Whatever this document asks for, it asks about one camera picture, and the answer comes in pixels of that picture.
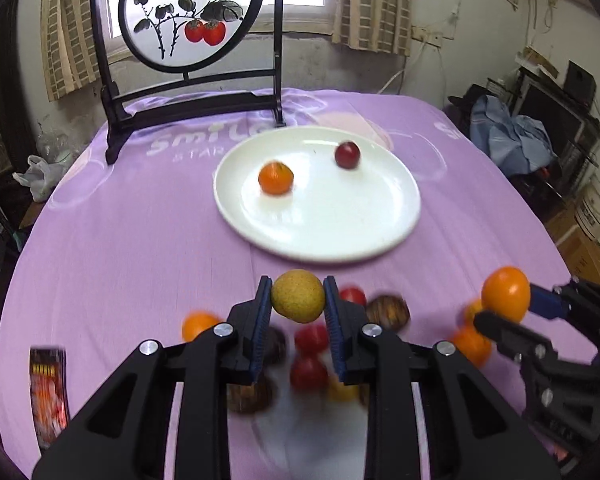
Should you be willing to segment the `red snack packet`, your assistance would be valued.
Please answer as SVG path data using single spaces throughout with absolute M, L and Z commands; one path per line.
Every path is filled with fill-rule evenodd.
M 66 385 L 66 352 L 32 347 L 29 352 L 30 398 L 38 449 L 44 454 L 70 420 Z

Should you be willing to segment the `red cherry tomato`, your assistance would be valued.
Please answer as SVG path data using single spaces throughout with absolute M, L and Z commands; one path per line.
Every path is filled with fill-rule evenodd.
M 322 391 L 328 386 L 327 367 L 315 356 L 299 356 L 291 365 L 289 381 L 294 390 Z
M 363 307 L 365 307 L 367 304 L 365 292 L 363 292 L 362 289 L 356 286 L 349 286 L 340 289 L 339 297 L 343 301 L 352 302 L 352 304 L 359 304 Z
M 324 324 L 303 326 L 294 334 L 294 346 L 299 356 L 318 356 L 329 347 L 326 326 Z

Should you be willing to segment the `blue cloth pile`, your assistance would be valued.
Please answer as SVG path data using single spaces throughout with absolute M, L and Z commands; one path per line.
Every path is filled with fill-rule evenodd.
M 556 158 L 542 122 L 512 116 L 502 101 L 487 94 L 471 109 L 469 139 L 506 177 L 532 174 Z

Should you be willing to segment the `large orange persimmon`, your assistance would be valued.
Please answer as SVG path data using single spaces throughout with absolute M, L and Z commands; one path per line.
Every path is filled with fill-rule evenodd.
M 482 306 L 501 318 L 519 323 L 528 312 L 531 287 L 526 274 L 514 266 L 491 273 L 481 289 Z

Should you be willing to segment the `black shelf rack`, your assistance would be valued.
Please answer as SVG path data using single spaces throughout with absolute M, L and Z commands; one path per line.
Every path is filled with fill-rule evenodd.
M 521 65 L 505 91 L 514 116 L 542 122 L 555 153 L 548 168 L 513 178 L 516 190 L 541 219 L 576 196 L 598 168 L 600 119 L 592 115 L 596 90 L 594 76 L 570 61 L 561 84 L 543 66 Z

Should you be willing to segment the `beige curtain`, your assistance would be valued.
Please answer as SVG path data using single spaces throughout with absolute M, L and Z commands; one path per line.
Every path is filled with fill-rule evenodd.
M 99 78 L 95 3 L 98 0 L 41 0 L 42 67 L 50 102 Z
M 332 42 L 358 51 L 407 56 L 411 0 L 336 0 Z

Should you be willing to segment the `white plastic bag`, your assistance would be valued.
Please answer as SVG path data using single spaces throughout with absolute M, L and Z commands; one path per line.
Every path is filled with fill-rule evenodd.
M 14 172 L 12 177 L 18 184 L 29 189 L 35 203 L 44 203 L 73 161 L 74 156 L 70 151 L 61 152 L 53 162 L 48 162 L 42 156 L 30 155 L 27 170 L 23 174 Z

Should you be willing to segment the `white bucket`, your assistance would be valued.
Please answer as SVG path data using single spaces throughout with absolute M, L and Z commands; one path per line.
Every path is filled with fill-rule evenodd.
M 574 218 L 590 240 L 600 239 L 600 179 L 596 174 L 579 192 L 574 204 Z

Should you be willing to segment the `yellow-green round fruit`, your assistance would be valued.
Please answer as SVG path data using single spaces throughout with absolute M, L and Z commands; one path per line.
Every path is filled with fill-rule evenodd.
M 322 282 L 311 272 L 296 269 L 276 278 L 271 301 L 279 315 L 296 323 L 309 324 L 322 315 L 326 299 Z

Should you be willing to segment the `yellow lemon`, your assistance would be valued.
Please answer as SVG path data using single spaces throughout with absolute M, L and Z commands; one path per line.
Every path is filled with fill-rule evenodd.
M 328 378 L 327 397 L 334 402 L 353 402 L 360 400 L 357 385 L 345 385 L 335 374 Z

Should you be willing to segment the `black framed persimmon painting stand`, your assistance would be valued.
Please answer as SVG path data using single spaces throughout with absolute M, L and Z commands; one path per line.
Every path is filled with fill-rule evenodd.
M 110 70 L 102 21 L 102 0 L 90 0 L 93 38 L 100 82 L 100 102 L 107 119 L 105 160 L 113 165 L 137 131 L 171 122 L 242 112 L 272 113 L 284 125 L 282 104 L 283 0 L 273 6 L 273 61 L 269 68 L 208 73 L 208 67 L 232 53 L 256 24 L 263 0 L 118 0 L 117 21 L 132 57 L 173 80 L 123 93 Z M 126 104 L 161 92 L 212 82 L 268 78 L 272 89 L 195 96 L 130 112 Z

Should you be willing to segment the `mandarin orange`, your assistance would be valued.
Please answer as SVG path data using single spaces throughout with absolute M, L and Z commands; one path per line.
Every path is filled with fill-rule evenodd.
M 492 353 L 492 342 L 489 338 L 481 335 L 474 326 L 462 326 L 454 333 L 450 341 L 477 368 L 483 367 Z
M 207 311 L 193 311 L 184 318 L 181 327 L 181 336 L 185 342 L 195 340 L 201 333 L 216 324 L 221 320 L 214 314 Z

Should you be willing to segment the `white oval plate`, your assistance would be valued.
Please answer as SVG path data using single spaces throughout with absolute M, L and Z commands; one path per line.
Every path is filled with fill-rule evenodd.
M 336 147 L 354 142 L 355 169 L 340 168 Z M 258 174 L 272 160 L 294 173 L 291 190 L 265 194 Z M 411 171 L 388 148 L 354 133 L 302 126 L 265 131 L 237 144 L 216 167 L 219 213 L 242 238 L 290 260 L 346 263 L 401 244 L 417 226 L 422 199 Z

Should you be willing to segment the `right beige curtain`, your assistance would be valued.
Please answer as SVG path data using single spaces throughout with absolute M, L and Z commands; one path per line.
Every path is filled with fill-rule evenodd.
M 332 42 L 358 51 L 407 56 L 411 0 L 336 0 Z

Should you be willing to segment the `left beige curtain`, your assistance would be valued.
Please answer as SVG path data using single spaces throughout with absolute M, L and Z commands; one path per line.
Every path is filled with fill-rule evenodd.
M 50 102 L 99 78 L 95 3 L 98 0 L 41 0 L 42 67 Z

